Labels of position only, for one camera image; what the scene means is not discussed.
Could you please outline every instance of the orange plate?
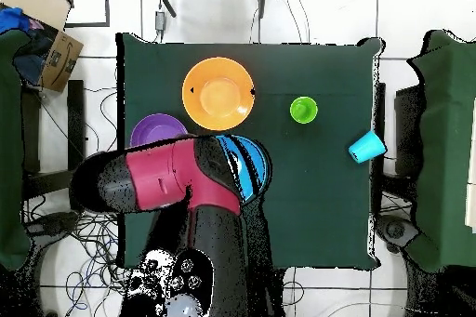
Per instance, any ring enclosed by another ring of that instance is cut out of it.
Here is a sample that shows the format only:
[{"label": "orange plate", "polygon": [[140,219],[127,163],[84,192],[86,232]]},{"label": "orange plate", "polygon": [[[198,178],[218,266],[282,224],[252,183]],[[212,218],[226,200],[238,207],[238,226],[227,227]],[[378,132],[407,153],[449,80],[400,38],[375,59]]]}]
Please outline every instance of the orange plate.
[{"label": "orange plate", "polygon": [[182,87],[185,111],[209,130],[236,127],[251,112],[255,101],[253,81],[232,59],[205,59],[187,73]]}]

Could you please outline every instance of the blue cup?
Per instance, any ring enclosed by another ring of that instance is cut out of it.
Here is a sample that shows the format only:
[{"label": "blue cup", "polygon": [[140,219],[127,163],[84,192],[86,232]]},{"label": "blue cup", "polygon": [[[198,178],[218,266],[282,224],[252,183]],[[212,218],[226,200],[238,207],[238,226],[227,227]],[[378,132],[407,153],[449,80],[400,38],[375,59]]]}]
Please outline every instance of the blue cup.
[{"label": "blue cup", "polygon": [[350,155],[359,164],[371,160],[386,151],[387,148],[385,147],[385,144],[374,133],[374,131],[369,131],[349,147]]}]

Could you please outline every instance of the plate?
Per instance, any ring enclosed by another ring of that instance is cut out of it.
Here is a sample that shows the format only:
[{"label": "plate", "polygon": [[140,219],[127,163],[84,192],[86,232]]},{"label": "plate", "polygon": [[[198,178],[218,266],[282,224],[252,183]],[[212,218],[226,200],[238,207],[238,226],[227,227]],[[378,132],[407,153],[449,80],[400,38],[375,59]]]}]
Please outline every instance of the plate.
[{"label": "plate", "polygon": [[191,119],[203,128],[234,128],[251,112],[255,102],[253,81],[238,62],[226,58],[205,59],[187,74],[182,101]]},{"label": "plate", "polygon": [[163,113],[151,114],[144,117],[132,131],[130,146],[134,148],[184,134],[187,134],[187,129],[175,117]]}]

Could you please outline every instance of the purple bowl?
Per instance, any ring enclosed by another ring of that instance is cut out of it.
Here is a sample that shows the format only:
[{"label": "purple bowl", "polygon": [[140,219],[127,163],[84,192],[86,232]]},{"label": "purple bowl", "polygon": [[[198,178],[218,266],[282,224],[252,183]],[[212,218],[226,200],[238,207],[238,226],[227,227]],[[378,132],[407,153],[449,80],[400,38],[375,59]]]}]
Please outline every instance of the purple bowl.
[{"label": "purple bowl", "polygon": [[175,117],[163,113],[151,114],[144,117],[132,131],[130,146],[134,148],[185,134],[187,134],[185,126]]}]

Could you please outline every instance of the green cup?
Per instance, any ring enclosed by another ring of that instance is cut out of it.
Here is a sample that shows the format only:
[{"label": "green cup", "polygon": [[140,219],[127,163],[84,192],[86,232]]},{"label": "green cup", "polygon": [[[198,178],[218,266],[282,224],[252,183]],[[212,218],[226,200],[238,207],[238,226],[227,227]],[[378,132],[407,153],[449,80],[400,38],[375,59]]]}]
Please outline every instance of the green cup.
[{"label": "green cup", "polygon": [[317,115],[317,104],[311,97],[299,97],[293,101],[291,117],[302,125],[312,122]]}]

